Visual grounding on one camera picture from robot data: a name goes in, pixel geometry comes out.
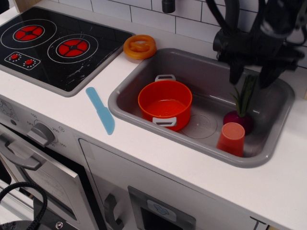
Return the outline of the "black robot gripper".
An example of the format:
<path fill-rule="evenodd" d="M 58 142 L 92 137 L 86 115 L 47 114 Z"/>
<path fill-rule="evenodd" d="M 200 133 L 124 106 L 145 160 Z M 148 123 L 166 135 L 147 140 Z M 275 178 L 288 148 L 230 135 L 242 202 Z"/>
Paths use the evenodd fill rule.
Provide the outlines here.
<path fill-rule="evenodd" d="M 249 32 L 239 29 L 240 3 L 225 1 L 225 15 L 213 2 L 213 16 L 221 29 L 216 34 L 213 49 L 218 60 L 229 64 L 232 84 L 237 84 L 244 66 L 261 66 L 260 88 L 269 87 L 284 72 L 295 69 L 305 54 L 304 44 L 288 41 L 294 30 L 305 29 L 303 0 L 260 0 L 258 12 Z"/>

